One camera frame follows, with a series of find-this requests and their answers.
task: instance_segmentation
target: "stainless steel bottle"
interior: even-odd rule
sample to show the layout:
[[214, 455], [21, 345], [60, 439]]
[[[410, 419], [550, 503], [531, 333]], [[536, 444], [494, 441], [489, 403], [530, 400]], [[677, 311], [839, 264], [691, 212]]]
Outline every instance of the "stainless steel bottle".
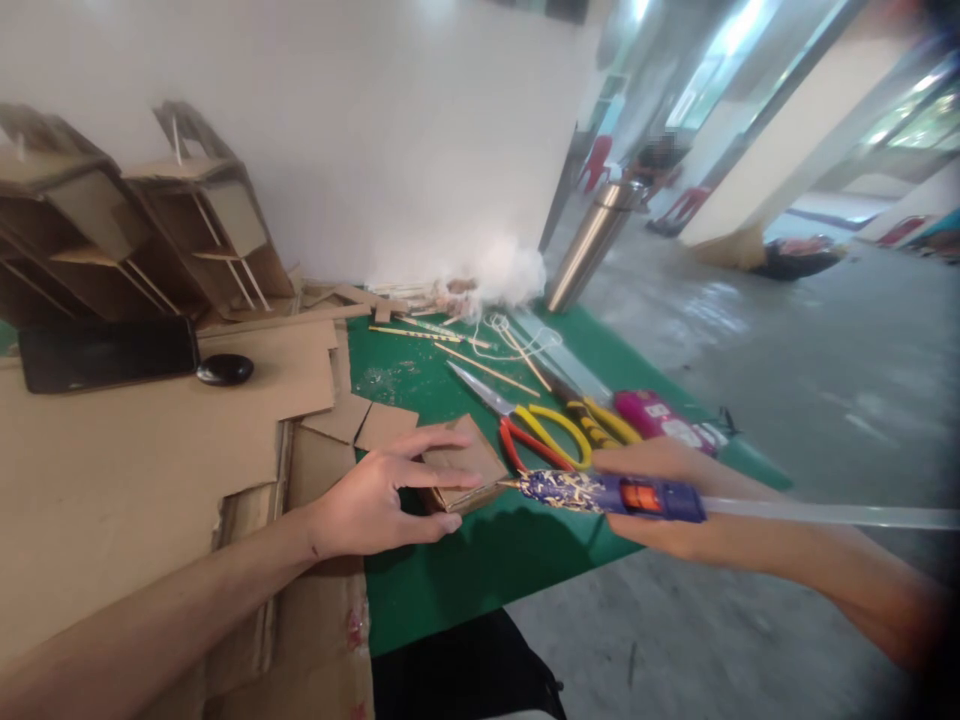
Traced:
[[639, 191], [640, 185], [635, 182], [608, 182], [597, 192], [547, 289], [550, 312], [566, 312], [580, 297], [630, 217]]

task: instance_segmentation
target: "yellow handle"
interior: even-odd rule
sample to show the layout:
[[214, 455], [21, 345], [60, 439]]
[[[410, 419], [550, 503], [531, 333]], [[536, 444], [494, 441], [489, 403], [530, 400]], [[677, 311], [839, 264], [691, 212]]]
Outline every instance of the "yellow handle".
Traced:
[[[557, 453], [557, 455], [573, 465], [575, 469], [586, 470], [588, 467], [590, 467], [590, 456], [592, 454], [590, 443], [587, 442], [587, 438], [584, 437], [583, 433], [580, 432], [577, 426], [570, 422], [566, 416], [539, 405], [531, 405], [529, 410], [518, 405], [516, 413], [527, 425], [530, 426], [530, 429], [533, 430], [534, 434], [543, 441], [544, 445], [549, 447], [551, 450]], [[544, 429], [543, 425], [540, 424], [540, 421], [537, 420], [534, 415], [540, 415], [541, 417], [549, 418], [570, 433], [570, 436], [573, 437], [573, 439], [577, 442], [577, 445], [580, 446], [580, 456], [582, 459], [577, 461], [570, 457], [562, 447], [557, 445], [556, 440], [550, 437], [550, 433]]]
[[597, 420], [613, 430], [625, 443], [631, 445], [633, 443], [643, 442], [643, 438], [640, 437], [640, 433], [634, 430], [618, 415], [615, 415], [606, 408], [597, 405], [593, 398], [584, 398], [583, 402], [590, 409], [590, 413]]
[[587, 439], [592, 443], [593, 447], [604, 450], [621, 447], [620, 443], [610, 437], [610, 433], [604, 430], [600, 423], [594, 420], [589, 408], [582, 402], [579, 400], [571, 400], [567, 403], [567, 410], [580, 420], [580, 424], [587, 434]]

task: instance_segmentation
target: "white column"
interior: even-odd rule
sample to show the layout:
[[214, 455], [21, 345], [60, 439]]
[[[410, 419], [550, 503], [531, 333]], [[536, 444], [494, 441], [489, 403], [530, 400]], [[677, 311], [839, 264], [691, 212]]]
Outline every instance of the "white column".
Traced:
[[[866, 6], [757, 136], [680, 235], [695, 245], [780, 215], [869, 130], [902, 87], [919, 32], [888, 3]], [[884, 82], [890, 77], [897, 82]]]

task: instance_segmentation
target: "fingernail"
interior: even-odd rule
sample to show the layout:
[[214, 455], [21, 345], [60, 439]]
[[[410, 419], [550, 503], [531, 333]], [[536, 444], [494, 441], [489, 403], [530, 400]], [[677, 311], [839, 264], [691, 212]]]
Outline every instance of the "fingernail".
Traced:
[[457, 529], [463, 525], [463, 518], [456, 513], [444, 513], [440, 515], [437, 520], [443, 526], [443, 529], [447, 531], [447, 535], [456, 532]]

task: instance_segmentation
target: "small cardboard box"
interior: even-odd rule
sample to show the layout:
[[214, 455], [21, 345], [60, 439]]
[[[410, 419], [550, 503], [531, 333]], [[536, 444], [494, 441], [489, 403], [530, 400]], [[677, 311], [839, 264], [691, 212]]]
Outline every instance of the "small cardboard box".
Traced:
[[472, 417], [464, 415], [448, 423], [447, 427], [472, 435], [473, 444], [466, 448], [428, 450], [423, 454], [423, 461], [427, 465], [478, 472], [483, 476], [483, 482], [479, 487], [470, 489], [423, 488], [421, 498], [431, 512], [466, 515], [493, 502], [505, 489], [497, 485], [497, 481], [509, 477], [509, 472]]

